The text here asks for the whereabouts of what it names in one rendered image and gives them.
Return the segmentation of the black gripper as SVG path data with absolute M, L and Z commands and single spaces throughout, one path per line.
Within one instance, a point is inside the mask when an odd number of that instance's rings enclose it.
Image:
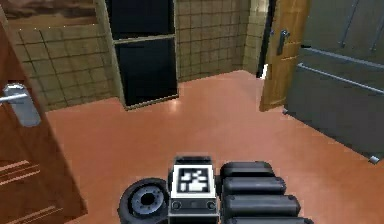
M 167 224 L 169 194 L 166 181 L 144 178 L 122 194 L 117 209 L 121 224 Z

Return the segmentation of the reddish brown room door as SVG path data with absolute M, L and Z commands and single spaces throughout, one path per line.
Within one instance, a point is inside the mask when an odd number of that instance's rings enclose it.
M 10 83 L 27 88 L 41 122 L 24 127 L 11 105 L 0 103 L 0 224 L 65 224 L 85 215 L 85 201 L 15 53 L 0 7 L 0 97 Z

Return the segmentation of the tall black window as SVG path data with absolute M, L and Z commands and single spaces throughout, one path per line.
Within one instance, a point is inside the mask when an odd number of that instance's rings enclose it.
M 174 0 L 105 0 L 124 104 L 178 95 Z

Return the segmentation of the light brown room door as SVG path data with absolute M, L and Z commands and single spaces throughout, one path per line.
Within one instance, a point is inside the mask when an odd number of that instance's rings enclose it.
M 282 106 L 286 102 L 312 0 L 277 0 L 267 51 L 267 73 L 260 99 L 261 112 Z M 277 55 L 282 30 L 288 30 L 283 53 Z

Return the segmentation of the framed brown picture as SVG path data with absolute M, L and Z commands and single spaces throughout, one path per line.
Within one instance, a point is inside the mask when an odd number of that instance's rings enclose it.
M 8 23 L 16 29 L 97 22 L 93 0 L 0 0 L 0 7 Z

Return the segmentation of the grey fridge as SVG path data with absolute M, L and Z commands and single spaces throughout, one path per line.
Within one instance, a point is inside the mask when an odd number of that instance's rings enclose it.
M 384 0 L 360 0 L 345 40 L 338 44 L 353 0 L 313 0 L 298 63 L 384 90 L 384 69 L 303 50 L 315 48 L 384 64 L 384 30 L 370 51 Z M 364 156 L 384 162 L 384 95 L 297 67 L 284 112 Z

